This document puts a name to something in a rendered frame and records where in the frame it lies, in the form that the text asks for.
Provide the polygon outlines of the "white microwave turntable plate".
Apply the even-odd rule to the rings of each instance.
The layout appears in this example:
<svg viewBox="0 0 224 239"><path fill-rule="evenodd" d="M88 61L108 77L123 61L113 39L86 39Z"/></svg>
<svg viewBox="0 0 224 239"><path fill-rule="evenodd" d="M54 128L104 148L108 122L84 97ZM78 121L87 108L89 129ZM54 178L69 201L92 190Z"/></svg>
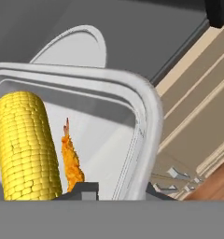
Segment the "white microwave turntable plate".
<svg viewBox="0 0 224 239"><path fill-rule="evenodd" d="M30 63L106 68L105 38L96 27L79 25L50 40Z"/></svg>

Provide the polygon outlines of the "clear white tupperware container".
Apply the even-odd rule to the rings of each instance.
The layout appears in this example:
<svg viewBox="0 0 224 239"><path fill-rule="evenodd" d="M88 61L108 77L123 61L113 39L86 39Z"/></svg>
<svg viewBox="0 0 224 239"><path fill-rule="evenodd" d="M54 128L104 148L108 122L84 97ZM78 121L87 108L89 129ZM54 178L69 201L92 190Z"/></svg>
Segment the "clear white tupperware container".
<svg viewBox="0 0 224 239"><path fill-rule="evenodd" d="M47 109L56 148L63 126L102 200L143 200L161 140L156 90L136 74L90 67L0 63L0 98L31 91ZM0 199L3 189L0 176Z"/></svg>

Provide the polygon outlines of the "beige cupboard run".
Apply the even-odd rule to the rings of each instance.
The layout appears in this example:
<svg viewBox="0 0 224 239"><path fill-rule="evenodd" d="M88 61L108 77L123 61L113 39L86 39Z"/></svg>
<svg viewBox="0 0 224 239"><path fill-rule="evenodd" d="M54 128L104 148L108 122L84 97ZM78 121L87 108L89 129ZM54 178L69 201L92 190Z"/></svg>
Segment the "beige cupboard run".
<svg viewBox="0 0 224 239"><path fill-rule="evenodd" d="M185 199L224 163L224 26L202 35L157 86L164 111L155 190ZM172 178L174 167L190 180ZM177 191L158 186L175 185Z"/></svg>

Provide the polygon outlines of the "yellow corn cob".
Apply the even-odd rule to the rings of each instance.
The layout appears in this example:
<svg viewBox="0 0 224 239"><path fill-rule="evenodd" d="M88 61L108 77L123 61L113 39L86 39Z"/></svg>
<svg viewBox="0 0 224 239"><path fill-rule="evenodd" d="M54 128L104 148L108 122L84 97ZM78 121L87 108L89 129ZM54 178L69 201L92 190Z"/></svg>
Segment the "yellow corn cob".
<svg viewBox="0 0 224 239"><path fill-rule="evenodd" d="M0 98L0 171L6 201L47 201L62 195L47 111L31 92Z"/></svg>

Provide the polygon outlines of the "black microwave door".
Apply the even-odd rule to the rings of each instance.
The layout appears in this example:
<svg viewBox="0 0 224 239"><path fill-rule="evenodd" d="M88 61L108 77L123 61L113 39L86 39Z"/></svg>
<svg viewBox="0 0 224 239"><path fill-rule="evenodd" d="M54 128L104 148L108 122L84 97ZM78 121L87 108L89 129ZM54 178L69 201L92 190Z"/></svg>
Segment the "black microwave door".
<svg viewBox="0 0 224 239"><path fill-rule="evenodd" d="M224 0L204 0L207 19L212 27L224 26Z"/></svg>

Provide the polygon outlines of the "orange fried shrimp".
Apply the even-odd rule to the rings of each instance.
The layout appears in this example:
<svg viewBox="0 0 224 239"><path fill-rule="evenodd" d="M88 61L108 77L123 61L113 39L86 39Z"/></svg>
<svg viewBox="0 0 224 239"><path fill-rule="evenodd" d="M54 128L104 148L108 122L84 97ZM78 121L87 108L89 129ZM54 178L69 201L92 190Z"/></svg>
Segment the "orange fried shrimp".
<svg viewBox="0 0 224 239"><path fill-rule="evenodd" d="M67 180L67 191L71 192L77 182L84 182L85 175L80 168L79 157L75 151L73 141L69 133L69 119L63 126L62 137L63 168Z"/></svg>

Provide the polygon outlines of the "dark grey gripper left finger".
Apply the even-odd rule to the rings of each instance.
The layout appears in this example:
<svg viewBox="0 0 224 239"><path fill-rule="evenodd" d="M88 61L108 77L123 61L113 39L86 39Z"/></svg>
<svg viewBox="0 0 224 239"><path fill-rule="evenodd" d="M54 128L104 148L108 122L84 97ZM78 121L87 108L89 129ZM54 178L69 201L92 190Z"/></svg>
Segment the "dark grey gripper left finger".
<svg viewBox="0 0 224 239"><path fill-rule="evenodd" d="M71 192L67 192L57 200L69 201L98 201L99 183L98 182L77 182Z"/></svg>

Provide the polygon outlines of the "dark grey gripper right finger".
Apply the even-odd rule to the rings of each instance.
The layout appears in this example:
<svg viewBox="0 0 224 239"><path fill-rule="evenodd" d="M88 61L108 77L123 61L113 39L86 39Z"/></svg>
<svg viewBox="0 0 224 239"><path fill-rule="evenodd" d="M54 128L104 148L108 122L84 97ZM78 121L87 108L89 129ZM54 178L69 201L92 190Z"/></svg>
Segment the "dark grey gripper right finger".
<svg viewBox="0 0 224 239"><path fill-rule="evenodd" d="M163 193L157 192L152 186L152 184L148 183L147 189L146 189L146 200L147 201L158 201L158 200L173 201L174 198L168 195L165 195Z"/></svg>

